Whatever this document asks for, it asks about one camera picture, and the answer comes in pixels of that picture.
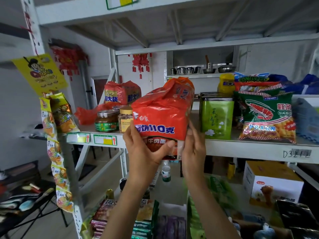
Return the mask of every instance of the water bottle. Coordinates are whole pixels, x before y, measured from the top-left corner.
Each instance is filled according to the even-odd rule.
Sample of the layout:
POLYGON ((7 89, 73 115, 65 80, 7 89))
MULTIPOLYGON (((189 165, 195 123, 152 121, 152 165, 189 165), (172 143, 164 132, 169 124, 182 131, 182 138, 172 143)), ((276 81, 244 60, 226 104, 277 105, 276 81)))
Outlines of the water bottle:
POLYGON ((171 165, 169 160, 163 160, 162 166, 162 180, 170 182, 171 180, 171 165))

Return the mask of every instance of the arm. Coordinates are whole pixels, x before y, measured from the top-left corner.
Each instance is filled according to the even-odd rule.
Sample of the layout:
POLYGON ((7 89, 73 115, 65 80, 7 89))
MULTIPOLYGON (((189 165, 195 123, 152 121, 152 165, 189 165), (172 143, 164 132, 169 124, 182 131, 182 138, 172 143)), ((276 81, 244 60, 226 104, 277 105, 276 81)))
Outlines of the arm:
POLYGON ((123 135, 130 160, 130 173, 101 239, 131 238, 143 194, 152 182, 162 158, 175 146, 174 141, 151 152, 131 122, 123 135))
POLYGON ((191 122, 189 126, 182 154, 182 169, 206 238, 240 239, 237 230, 229 222, 205 183, 205 138, 198 134, 191 122))

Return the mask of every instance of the human hand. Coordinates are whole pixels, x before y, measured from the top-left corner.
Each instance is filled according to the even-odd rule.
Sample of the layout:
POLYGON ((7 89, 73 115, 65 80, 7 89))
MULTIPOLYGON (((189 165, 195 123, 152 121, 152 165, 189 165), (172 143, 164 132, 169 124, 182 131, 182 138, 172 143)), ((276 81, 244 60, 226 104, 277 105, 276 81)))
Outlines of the human hand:
POLYGON ((203 181, 206 157, 204 134, 198 133, 191 121, 189 121, 189 127, 181 156, 183 175, 188 185, 203 181))
POLYGON ((170 153, 175 142, 169 141, 156 152, 151 152, 136 130, 133 121, 125 131, 123 139, 130 160, 130 174, 127 183, 144 193, 152 182, 163 157, 170 153))

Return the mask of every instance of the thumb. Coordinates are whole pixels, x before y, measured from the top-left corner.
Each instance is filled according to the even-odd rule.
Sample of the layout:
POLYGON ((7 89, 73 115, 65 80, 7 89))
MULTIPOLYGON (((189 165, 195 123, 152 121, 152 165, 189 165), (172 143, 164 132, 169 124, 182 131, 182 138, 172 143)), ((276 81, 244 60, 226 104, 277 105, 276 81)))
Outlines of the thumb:
POLYGON ((159 148, 156 152, 153 153, 153 158, 156 163, 160 163, 161 160, 172 152, 173 147, 175 146, 175 141, 170 140, 159 148))
POLYGON ((195 138, 193 135, 192 129, 187 130, 186 138, 185 138, 185 146, 184 151, 188 154, 194 153, 194 144, 195 144, 195 138))

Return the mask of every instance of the yellow snack package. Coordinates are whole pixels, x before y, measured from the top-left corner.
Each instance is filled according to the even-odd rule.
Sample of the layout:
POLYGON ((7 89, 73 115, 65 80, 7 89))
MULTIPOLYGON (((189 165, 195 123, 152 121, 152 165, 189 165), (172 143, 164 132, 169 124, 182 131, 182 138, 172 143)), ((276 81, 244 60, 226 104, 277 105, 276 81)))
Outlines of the yellow snack package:
POLYGON ((219 77, 217 92, 225 93, 232 96, 235 91, 234 81, 235 76, 233 73, 221 74, 219 77))
POLYGON ((52 175, 54 177, 55 184, 62 189, 69 190, 70 182, 66 174, 66 169, 62 166, 57 166, 54 163, 51 164, 52 175))
POLYGON ((60 187, 56 187, 56 204, 59 208, 66 212, 74 211, 74 203, 72 201, 72 193, 60 187))
POLYGON ((61 155, 60 144, 48 138, 47 149, 50 160, 56 165, 64 167, 64 159, 61 155))
POLYGON ((55 95, 50 95, 49 98, 52 99, 52 114, 58 132, 79 132, 80 130, 75 123, 71 106, 67 102, 64 94, 58 93, 55 95))
POLYGON ((50 99, 40 98, 41 118, 44 133, 48 138, 57 141, 57 129, 52 115, 50 99))

